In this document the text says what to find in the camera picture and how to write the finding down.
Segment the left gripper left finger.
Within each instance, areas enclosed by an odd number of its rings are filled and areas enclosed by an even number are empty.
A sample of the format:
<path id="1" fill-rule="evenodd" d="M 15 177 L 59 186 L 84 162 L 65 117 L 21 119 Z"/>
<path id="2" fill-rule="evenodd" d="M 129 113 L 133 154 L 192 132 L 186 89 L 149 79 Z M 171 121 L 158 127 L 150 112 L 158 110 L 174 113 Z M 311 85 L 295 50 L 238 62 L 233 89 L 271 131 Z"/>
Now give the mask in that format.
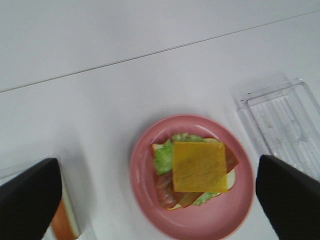
<path id="1" fill-rule="evenodd" d="M 62 199 L 58 160 L 46 158 L 0 187 L 0 238 L 41 240 Z"/>

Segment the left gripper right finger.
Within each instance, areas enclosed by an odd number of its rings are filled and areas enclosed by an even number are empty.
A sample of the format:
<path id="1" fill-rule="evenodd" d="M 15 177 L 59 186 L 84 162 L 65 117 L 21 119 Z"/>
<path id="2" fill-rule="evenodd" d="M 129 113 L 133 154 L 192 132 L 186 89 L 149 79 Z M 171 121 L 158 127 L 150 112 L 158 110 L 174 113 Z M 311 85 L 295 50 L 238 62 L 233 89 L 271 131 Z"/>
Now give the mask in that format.
<path id="1" fill-rule="evenodd" d="M 320 183 L 271 155 L 259 158 L 255 192 L 281 240 L 320 238 Z"/>

